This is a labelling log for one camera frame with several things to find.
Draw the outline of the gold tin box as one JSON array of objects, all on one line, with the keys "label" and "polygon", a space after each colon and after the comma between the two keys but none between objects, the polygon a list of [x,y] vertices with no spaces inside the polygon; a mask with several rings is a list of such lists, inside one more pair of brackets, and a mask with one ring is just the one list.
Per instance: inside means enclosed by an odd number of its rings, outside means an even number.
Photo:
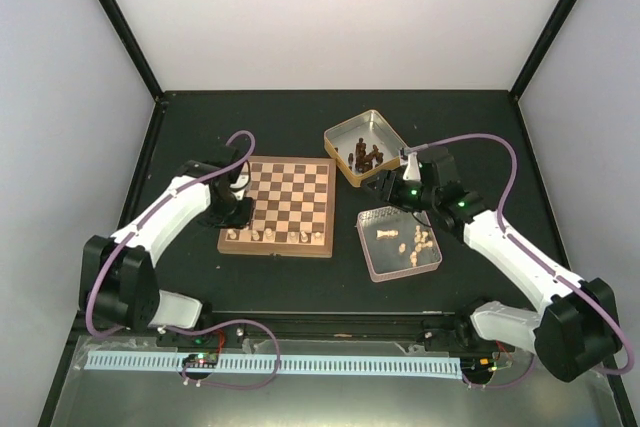
[{"label": "gold tin box", "polygon": [[377,111],[367,110],[324,132],[324,147],[353,187],[400,164],[406,142]]}]

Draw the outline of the wooden chess board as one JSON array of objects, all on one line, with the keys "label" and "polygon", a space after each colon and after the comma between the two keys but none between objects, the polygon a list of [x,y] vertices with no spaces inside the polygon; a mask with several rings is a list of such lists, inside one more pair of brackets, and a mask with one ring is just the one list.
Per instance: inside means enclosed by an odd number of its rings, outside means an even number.
[{"label": "wooden chess board", "polygon": [[[217,244],[222,254],[277,255],[300,258],[330,258],[333,254],[336,205],[336,162],[330,158],[252,156],[243,173],[250,178],[247,196],[254,199],[250,224],[227,238],[220,231]],[[265,242],[264,230],[275,232]],[[253,241],[251,232],[260,233]],[[306,231],[307,242],[299,234]],[[314,234],[322,233],[316,240]]]}]

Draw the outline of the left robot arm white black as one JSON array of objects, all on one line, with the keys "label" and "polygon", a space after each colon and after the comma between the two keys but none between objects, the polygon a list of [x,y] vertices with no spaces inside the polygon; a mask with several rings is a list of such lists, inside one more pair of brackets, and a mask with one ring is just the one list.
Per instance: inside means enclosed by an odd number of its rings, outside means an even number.
[{"label": "left robot arm white black", "polygon": [[246,194],[249,150],[242,155],[227,143],[210,161],[188,161],[168,187],[138,217],[113,234],[92,236],[84,245],[79,306],[87,330],[102,334],[95,318],[116,329],[179,329],[193,346],[214,335],[213,319],[202,301],[159,287],[156,266],[165,250],[194,219],[214,228],[248,225],[253,199]]}]

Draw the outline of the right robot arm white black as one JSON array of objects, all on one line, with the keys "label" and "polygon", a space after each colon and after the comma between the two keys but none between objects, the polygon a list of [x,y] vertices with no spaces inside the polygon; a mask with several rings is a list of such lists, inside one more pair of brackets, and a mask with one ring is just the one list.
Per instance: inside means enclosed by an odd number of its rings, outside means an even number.
[{"label": "right robot arm white black", "polygon": [[537,358],[556,379],[571,382],[627,348],[611,287],[586,281],[554,262],[475,191],[465,188],[442,147],[403,149],[401,164],[365,184],[376,198],[410,214],[424,213],[443,231],[490,261],[528,299],[530,309],[489,301],[454,326],[457,343],[479,349],[498,341]]}]

